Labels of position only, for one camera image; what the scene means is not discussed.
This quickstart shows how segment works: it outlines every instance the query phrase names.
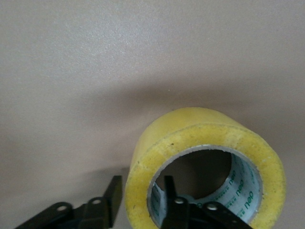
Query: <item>tape roll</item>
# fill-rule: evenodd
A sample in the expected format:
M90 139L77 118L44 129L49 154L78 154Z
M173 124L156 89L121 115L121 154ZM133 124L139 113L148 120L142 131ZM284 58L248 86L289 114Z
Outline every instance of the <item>tape roll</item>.
M285 175L279 157L259 135L218 111L200 107L167 113L141 135L125 188L125 206L132 227L160 227L166 209L164 192L157 180L167 168L183 170L179 160L187 160L191 166L205 163L205 171L197 171L197 176L212 184L215 176L209 179L206 175L213 167L222 171L223 162L215 159L225 157L229 157L230 166L219 186L196 199L188 193L178 194L198 206L218 201L254 229L271 228L285 200ZM192 174L180 176L187 187Z

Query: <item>tape core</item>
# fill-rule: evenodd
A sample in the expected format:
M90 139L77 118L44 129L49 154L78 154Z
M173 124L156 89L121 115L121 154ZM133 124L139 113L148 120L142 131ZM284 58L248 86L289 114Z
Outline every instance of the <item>tape core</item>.
M220 170L219 176L211 176L210 174L211 182L206 182L209 179L204 179L207 183L206 185L210 185L210 187L206 186L207 193L202 192L200 196L200 193L199 195L198 193L194 195L189 192L182 193L181 191L177 191L177 194L199 207L209 201L220 202L246 223L249 223L253 219L258 212L263 196L263 184L257 167L244 154L234 149L224 146L201 145L188 148L171 157L153 176L147 191L147 208L158 228L161 227L167 211L165 192L162 189L162 184L158 182L162 178L159 177L160 174L163 174L162 172L165 168L170 164L173 165L173 162L177 159L183 160L187 156L200 154L200 158L198 158L198 162L200 162L200 160L209 160L207 155L219 154L219 151L221 151L219 157L226 158L223 162L217 164L217 168ZM224 178L220 178L221 183L217 184L219 181L215 182L215 179L219 179L219 177L224 175ZM185 175L184 179L186 182L188 181L187 175Z

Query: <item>deli logo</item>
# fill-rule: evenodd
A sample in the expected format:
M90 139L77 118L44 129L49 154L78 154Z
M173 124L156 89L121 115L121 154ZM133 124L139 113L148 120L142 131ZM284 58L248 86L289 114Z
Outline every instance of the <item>deli logo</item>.
M249 196L248 196L248 198L247 198L247 202L244 204L244 206L246 207L246 209L249 209L252 200L253 200L253 192L250 191L250 192L249 192Z

